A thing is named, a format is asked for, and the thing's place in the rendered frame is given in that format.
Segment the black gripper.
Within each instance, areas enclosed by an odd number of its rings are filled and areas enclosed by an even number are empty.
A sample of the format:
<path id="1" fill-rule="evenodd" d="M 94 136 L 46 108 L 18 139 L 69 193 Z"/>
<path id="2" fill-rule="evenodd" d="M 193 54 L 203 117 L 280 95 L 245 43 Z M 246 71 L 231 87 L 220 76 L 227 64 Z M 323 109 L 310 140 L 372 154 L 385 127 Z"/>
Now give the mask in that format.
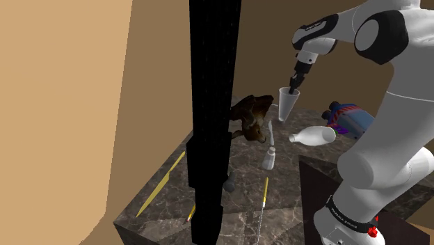
<path id="1" fill-rule="evenodd" d="M 294 67 L 295 75 L 290 78 L 289 94 L 293 94 L 294 91 L 303 83 L 305 75 L 309 73 L 312 67 L 311 63 L 304 63 L 297 61 Z"/>

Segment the white cone cup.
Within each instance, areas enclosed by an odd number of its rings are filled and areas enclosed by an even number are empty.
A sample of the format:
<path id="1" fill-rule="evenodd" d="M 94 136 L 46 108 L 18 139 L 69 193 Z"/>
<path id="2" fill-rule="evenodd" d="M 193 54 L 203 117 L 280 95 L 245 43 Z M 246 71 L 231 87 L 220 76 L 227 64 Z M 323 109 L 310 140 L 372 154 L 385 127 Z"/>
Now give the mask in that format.
<path id="1" fill-rule="evenodd" d="M 289 91 L 290 87 L 281 87 L 279 89 L 278 120 L 282 123 L 288 118 L 300 95 L 298 89 L 294 89 L 293 93 Z"/>

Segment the brown animal figure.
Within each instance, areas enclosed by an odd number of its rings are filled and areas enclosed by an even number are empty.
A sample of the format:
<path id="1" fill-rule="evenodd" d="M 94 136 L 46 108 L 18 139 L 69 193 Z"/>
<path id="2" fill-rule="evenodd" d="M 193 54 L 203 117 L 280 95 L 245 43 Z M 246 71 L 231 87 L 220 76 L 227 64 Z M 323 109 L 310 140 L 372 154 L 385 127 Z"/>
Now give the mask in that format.
<path id="1" fill-rule="evenodd" d="M 241 120 L 241 129 L 232 132 L 232 139 L 244 136 L 247 141 L 265 143 L 266 137 L 262 134 L 262 125 L 273 100 L 272 95 L 259 97 L 249 95 L 232 106 L 230 120 Z"/>

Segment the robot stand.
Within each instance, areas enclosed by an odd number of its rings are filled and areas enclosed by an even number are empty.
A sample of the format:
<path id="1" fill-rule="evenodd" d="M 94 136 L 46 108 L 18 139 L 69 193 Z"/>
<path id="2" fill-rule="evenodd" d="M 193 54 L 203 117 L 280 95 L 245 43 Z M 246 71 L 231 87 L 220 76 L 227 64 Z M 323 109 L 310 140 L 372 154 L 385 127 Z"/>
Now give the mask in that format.
<path id="1" fill-rule="evenodd" d="M 305 245 L 323 245 L 314 227 L 314 213 L 342 181 L 336 164 L 300 155 L 300 188 Z M 430 235 L 405 220 L 434 197 L 434 188 L 416 184 L 379 213 L 379 228 L 386 245 L 430 245 Z"/>

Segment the blue and red toy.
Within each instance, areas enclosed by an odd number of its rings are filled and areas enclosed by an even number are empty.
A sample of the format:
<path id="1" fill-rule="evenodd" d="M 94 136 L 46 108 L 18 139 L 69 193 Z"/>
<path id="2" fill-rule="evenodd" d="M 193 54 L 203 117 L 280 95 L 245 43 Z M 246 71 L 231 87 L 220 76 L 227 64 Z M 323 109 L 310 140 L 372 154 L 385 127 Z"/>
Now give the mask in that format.
<path id="1" fill-rule="evenodd" d="M 358 140 L 374 121 L 374 117 L 356 104 L 330 103 L 321 115 L 327 126 L 349 139 Z"/>

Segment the tall black column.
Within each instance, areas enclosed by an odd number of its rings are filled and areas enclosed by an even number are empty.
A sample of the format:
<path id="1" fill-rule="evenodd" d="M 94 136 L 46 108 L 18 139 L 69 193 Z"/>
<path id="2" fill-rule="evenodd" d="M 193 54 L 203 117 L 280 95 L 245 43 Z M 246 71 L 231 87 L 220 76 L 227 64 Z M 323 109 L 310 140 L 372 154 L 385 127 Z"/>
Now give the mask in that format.
<path id="1" fill-rule="evenodd" d="M 188 185 L 195 191 L 195 245 L 216 245 L 222 224 L 241 1 L 189 0 L 193 135 L 186 152 Z"/>

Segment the small white shaker bottle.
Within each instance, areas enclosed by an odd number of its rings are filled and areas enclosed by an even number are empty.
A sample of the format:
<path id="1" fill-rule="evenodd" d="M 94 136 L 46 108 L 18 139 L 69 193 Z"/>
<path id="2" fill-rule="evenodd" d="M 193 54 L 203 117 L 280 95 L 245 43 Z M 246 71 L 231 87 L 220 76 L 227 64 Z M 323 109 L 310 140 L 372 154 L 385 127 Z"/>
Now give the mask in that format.
<path id="1" fill-rule="evenodd" d="M 274 163 L 275 163 L 275 148 L 271 146 L 267 150 L 264 156 L 264 159 L 262 161 L 262 168 L 265 170 L 272 170 L 274 167 Z"/>

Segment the yellow handled serrated knife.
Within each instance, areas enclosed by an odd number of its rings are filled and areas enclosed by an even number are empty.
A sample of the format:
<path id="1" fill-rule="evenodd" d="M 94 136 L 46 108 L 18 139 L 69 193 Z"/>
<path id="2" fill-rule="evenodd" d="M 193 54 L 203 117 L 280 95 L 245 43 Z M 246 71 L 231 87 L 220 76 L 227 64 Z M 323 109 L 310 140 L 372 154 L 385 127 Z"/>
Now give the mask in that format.
<path id="1" fill-rule="evenodd" d="M 267 197 L 267 191 L 268 191 L 268 181 L 269 181 L 269 178 L 266 177 L 265 181 L 264 181 L 264 189 L 263 189 L 263 196 L 262 196 L 262 208 L 261 208 L 261 212 L 260 212 L 260 215 L 259 215 L 259 223 L 258 223 L 258 227 L 257 227 L 257 236 L 256 236 L 255 245 L 259 245 L 259 238 L 260 238 L 260 232 L 261 232 L 261 226 L 262 226 L 262 218 L 263 218 L 264 208 L 266 206 L 266 197 Z"/>

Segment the dark grey shaker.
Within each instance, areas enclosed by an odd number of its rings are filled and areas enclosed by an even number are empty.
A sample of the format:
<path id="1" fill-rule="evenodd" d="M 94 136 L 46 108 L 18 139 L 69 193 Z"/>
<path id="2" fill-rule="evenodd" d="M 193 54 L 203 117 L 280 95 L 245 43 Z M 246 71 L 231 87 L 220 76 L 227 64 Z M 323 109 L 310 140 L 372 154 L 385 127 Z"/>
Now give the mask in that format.
<path id="1" fill-rule="evenodd" d="M 232 193 L 235 190 L 235 173 L 233 171 L 231 171 L 228 176 L 226 181 L 223 183 L 223 189 L 226 192 Z"/>

